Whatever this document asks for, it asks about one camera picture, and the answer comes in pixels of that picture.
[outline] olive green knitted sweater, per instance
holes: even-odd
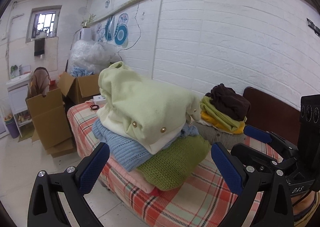
[[[163,191],[181,186],[206,158],[211,146],[200,135],[177,138],[137,169],[145,179]]]

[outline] pink garment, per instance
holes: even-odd
[[[147,182],[144,177],[136,170],[131,172],[127,172],[114,158],[114,156],[110,155],[108,160],[110,166],[112,166],[124,179],[134,184],[136,187],[139,187],[147,194],[151,194],[154,196],[159,196],[159,190],[149,182]]]

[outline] window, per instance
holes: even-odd
[[[41,32],[47,37],[57,36],[57,25],[60,9],[33,11],[29,23],[27,41],[37,38]]]

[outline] sink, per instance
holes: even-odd
[[[15,78],[10,79],[8,82],[5,83],[5,85],[9,89],[9,88],[12,88],[16,85],[22,84],[24,82],[28,82],[31,77],[32,77],[31,72],[27,73],[27,74],[23,74],[23,75],[20,75],[20,76],[17,76]]]

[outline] black wire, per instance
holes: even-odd
[[[139,23],[138,23],[138,21],[137,21],[137,14],[138,14],[138,10],[139,10],[140,1],[141,1],[141,0],[139,0],[139,3],[138,3],[138,8],[137,8],[136,16],[134,17],[134,19],[135,19],[136,22],[137,22],[138,28],[139,28],[139,30],[140,30],[140,36],[139,36],[139,38],[137,39],[137,41],[136,41],[131,47],[129,47],[129,48],[127,48],[127,49],[120,49],[120,50],[118,51],[118,55],[119,55],[119,52],[120,52],[121,50],[128,50],[128,49],[131,49],[132,47],[134,47],[134,45],[137,44],[138,40],[141,38],[141,28],[140,28]]]
[[[294,207],[295,205],[297,205],[298,203],[300,203],[303,199],[305,199],[308,195],[310,195],[311,190],[309,190],[303,197],[301,197],[298,201],[296,201],[292,207]]]

